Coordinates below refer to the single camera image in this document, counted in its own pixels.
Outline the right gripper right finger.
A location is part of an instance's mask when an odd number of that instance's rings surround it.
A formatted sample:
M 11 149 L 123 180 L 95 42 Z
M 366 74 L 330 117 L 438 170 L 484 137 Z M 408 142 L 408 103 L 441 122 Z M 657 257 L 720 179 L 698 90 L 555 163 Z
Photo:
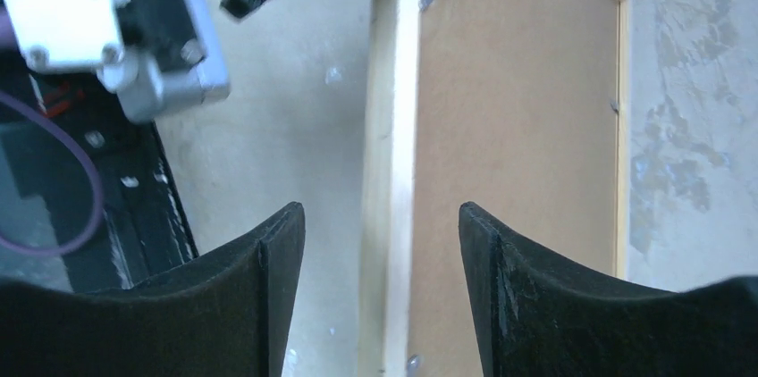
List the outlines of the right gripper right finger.
M 754 376 L 757 279 L 669 292 L 597 272 L 467 202 L 459 243 L 487 376 Z

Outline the brown backing board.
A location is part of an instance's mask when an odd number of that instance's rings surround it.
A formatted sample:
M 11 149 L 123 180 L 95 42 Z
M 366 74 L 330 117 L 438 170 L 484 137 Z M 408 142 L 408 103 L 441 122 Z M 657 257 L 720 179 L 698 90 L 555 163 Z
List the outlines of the brown backing board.
M 481 372 L 461 204 L 612 272 L 617 45 L 617 0 L 433 0 L 423 13 L 408 344 L 420 375 Z

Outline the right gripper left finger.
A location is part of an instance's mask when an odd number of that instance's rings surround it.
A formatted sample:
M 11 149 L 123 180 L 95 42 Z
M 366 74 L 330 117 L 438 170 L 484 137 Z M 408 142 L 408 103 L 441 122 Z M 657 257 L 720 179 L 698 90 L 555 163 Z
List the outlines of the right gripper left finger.
M 1 282 L 4 376 L 278 376 L 304 255 L 292 202 L 131 289 Z

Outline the light wooden picture frame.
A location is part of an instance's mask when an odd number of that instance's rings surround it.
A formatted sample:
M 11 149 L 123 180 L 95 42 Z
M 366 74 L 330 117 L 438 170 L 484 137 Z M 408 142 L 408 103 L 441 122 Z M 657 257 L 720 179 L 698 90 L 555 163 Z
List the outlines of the light wooden picture frame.
M 372 0 L 358 294 L 360 376 L 406 376 L 421 16 L 418 0 Z M 433 374 L 422 355 L 417 376 Z

